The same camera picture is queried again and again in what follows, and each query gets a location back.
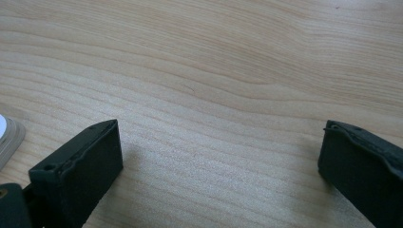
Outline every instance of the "black object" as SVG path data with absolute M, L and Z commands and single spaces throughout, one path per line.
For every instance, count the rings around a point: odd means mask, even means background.
M 118 121 L 92 125 L 31 168 L 24 190 L 0 185 L 0 228 L 82 227 L 122 169 Z
M 403 227 L 403 149 L 359 127 L 328 121 L 318 167 L 373 225 Z

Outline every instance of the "small hole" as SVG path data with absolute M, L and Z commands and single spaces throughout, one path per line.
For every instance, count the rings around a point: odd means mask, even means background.
M 52 170 L 52 169 L 54 169 L 54 168 L 56 168 L 56 165 L 54 165 L 54 164 L 48 164 L 47 166 L 44 167 L 44 170 L 45 170 L 45 171 L 49 171 L 49 170 Z
M 6 188 L 0 189 L 0 199 L 5 197 L 8 192 Z

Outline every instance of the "black plastic block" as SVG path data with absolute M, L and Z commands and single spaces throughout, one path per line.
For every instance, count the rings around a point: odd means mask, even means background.
M 20 185 L 16 183 L 0 185 L 0 208 L 0 227 L 31 227 L 29 210 Z
M 359 127 L 328 121 L 318 167 L 373 225 L 403 227 L 403 149 Z
M 35 165 L 29 177 L 46 199 L 45 227 L 82 227 L 122 169 L 116 120 L 88 127 Z

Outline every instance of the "light wood surface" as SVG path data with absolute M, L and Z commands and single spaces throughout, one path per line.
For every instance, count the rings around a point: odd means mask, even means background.
M 118 119 L 85 227 L 372 227 L 317 173 L 328 119 L 403 146 L 400 0 L 0 1 L 0 182 Z

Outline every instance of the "white object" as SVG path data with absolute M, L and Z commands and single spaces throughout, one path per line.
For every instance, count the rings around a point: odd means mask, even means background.
M 0 139 L 3 137 L 4 132 L 6 132 L 7 122 L 6 118 L 0 115 Z
M 20 146 L 25 128 L 18 122 L 0 115 L 0 170 Z

